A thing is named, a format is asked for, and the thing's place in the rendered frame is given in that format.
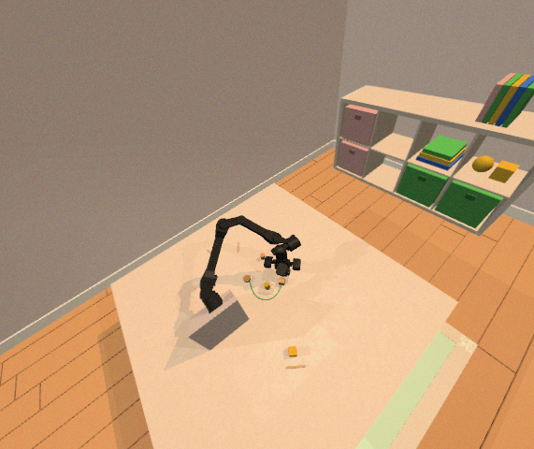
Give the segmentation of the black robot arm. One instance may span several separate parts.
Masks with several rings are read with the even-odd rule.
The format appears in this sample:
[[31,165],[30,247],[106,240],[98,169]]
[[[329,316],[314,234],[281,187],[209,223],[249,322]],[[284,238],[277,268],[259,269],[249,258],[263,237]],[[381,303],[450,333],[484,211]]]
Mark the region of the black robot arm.
[[[218,278],[218,276],[215,275],[215,269],[224,241],[224,237],[229,227],[236,225],[242,225],[250,229],[252,232],[261,236],[269,244],[279,244],[275,246],[275,248],[271,249],[271,252],[276,255],[278,259],[284,259],[287,256],[287,251],[291,252],[301,246],[300,240],[295,235],[292,235],[289,238],[285,239],[281,236],[280,233],[267,230],[259,224],[256,224],[253,221],[245,218],[243,215],[239,215],[238,217],[230,219],[220,219],[216,224],[215,240],[213,242],[209,262],[199,284],[199,298],[201,299],[209,313],[212,313],[217,308],[223,305],[223,300],[221,299],[219,294],[216,293],[214,290],[212,291],[213,286],[215,286],[216,280]],[[287,262],[283,263],[279,260],[276,269],[276,274],[282,277],[287,277],[290,275],[290,271],[291,269],[289,269],[289,264]]]

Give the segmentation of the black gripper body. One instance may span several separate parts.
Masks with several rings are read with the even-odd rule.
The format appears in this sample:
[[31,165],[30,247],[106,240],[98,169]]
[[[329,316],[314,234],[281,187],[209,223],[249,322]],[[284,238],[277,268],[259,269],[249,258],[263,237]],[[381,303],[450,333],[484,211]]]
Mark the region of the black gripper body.
[[284,259],[278,259],[277,257],[276,259],[273,259],[273,260],[272,259],[273,259],[273,256],[266,256],[265,262],[264,262],[265,268],[271,268],[271,264],[274,264],[274,267],[276,268],[280,260],[283,263],[287,262],[289,264],[289,267],[293,266],[293,270],[300,271],[301,260],[299,258],[293,258],[293,262],[290,262],[290,259],[287,259],[287,256]]

